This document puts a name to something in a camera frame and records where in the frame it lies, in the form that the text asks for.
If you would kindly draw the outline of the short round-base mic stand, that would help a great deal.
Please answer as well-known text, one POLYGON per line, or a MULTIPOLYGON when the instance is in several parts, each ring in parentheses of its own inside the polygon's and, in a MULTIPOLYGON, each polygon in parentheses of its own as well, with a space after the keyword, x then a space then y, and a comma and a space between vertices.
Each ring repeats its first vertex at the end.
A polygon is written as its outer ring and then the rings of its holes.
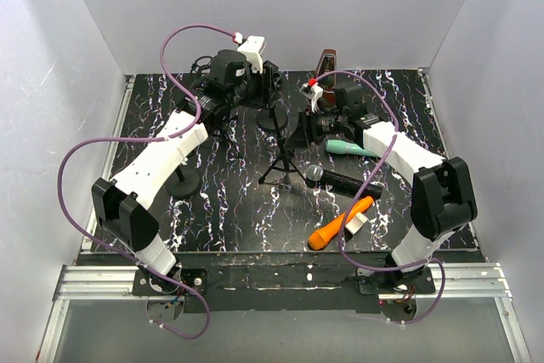
POLYGON ((168 177, 164 187, 174 199, 187 199, 200 190, 201 174, 193 167, 180 165, 168 177))

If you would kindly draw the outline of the green microphone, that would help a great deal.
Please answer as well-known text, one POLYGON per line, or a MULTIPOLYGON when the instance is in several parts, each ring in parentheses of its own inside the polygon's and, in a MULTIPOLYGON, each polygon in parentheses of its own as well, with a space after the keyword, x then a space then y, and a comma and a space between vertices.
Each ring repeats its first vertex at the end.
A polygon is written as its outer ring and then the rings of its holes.
POLYGON ((377 157, 370 150, 361 148, 357 144, 349 143, 340 139, 329 139, 326 141, 326 151, 333 155, 353 155, 365 157, 377 157))

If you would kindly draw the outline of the orange microphone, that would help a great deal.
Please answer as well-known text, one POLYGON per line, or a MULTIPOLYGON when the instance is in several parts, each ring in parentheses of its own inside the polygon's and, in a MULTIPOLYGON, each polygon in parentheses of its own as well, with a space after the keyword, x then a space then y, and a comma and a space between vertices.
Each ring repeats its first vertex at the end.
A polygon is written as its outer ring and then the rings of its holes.
MULTIPOLYGON (((348 217, 346 218, 346 223, 356 213, 363 213, 366 215, 366 211, 371 208, 373 204, 374 199, 370 196, 366 196, 363 199, 360 199, 351 209, 348 217)), ((315 251, 320 251, 326 248, 328 244, 332 241, 332 239, 335 238, 339 233, 344 216, 345 213, 341 213, 330 223, 314 231, 308 238, 309 247, 315 251)))

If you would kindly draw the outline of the tripod stand for green mic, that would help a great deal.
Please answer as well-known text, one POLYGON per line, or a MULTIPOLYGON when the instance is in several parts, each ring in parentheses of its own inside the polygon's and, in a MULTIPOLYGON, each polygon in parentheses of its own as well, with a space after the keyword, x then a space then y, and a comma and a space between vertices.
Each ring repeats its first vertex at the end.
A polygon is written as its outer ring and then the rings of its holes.
POLYGON ((267 132, 267 133, 272 133, 275 136, 275 142, 277 144, 278 154, 276 155, 276 158, 269 165, 269 168, 264 172, 262 176, 259 177, 258 179, 259 184, 264 184, 267 176, 272 171, 277 171, 277 172, 286 173, 286 174, 295 173, 302 180, 304 180, 303 173, 292 161, 292 159, 294 158, 294 151, 287 150, 285 148, 286 138, 283 135, 282 131, 283 129, 282 130, 276 129, 275 131, 267 132))

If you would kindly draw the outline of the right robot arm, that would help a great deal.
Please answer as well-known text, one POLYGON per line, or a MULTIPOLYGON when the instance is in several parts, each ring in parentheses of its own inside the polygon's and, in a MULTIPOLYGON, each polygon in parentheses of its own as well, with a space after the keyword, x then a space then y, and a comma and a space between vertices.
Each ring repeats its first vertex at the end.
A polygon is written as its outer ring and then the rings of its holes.
POLYGON ((467 163, 424 149, 393 122, 369 112, 363 90, 354 82, 337 85, 333 89, 335 105, 324 110, 318 106, 323 90, 315 79, 307 81, 300 92, 310 107, 299 113, 287 149, 306 148, 327 135, 342 134, 377 155, 410 184, 411 227, 389 255, 384 272, 391 291, 407 291, 416 281, 414 270, 478 215, 467 163))

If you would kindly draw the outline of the round-base stand for cream mic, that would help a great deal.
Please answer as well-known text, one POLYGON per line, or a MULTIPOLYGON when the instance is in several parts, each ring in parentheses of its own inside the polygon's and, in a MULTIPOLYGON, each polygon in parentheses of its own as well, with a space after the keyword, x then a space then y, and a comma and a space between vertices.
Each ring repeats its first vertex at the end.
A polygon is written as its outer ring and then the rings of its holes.
POLYGON ((285 109, 276 108, 274 103, 269 102, 265 108, 258 112, 256 123, 265 132, 282 130, 288 124, 288 116, 285 109))

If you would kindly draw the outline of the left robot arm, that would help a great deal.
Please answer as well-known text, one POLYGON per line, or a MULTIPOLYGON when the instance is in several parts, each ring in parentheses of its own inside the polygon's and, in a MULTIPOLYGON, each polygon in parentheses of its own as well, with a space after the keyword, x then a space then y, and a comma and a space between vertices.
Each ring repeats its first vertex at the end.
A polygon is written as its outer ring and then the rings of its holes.
POLYGON ((232 110, 263 109, 281 90, 277 65, 266 60, 256 70, 239 51, 219 51, 206 69, 207 74, 192 83, 190 96, 177 103, 157 140, 111 179, 99 178, 92 187, 98 225, 154 270, 151 284, 164 295, 179 289, 181 275, 150 214, 156 195, 162 188, 180 198, 198 191, 199 173, 183 174, 188 155, 228 124, 232 110))

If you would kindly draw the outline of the black silver-mesh microphone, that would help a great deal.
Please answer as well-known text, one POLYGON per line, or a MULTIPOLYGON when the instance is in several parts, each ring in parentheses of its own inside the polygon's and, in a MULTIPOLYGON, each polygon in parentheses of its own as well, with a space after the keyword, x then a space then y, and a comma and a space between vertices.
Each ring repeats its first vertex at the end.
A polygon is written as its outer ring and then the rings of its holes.
POLYGON ((303 174, 304 181, 309 188, 320 188, 334 194, 354 198, 371 197, 379 200, 383 194, 383 188, 377 184, 368 184, 360 193, 364 182, 333 171, 324 169, 318 165, 309 166, 303 174))

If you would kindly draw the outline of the tripod shock-mount mic stand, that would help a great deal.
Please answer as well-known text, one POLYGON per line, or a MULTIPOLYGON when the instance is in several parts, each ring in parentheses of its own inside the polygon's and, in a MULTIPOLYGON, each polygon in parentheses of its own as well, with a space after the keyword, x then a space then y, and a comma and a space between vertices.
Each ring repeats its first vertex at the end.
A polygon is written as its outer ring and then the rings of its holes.
POLYGON ((227 141, 235 150, 237 158, 242 159, 238 143, 227 134, 227 126, 236 121, 238 115, 231 116, 232 108, 227 103, 204 94, 205 77, 211 68, 212 58, 210 55, 202 55, 193 62, 190 67, 190 91, 201 105, 200 121, 205 125, 208 135, 227 141))

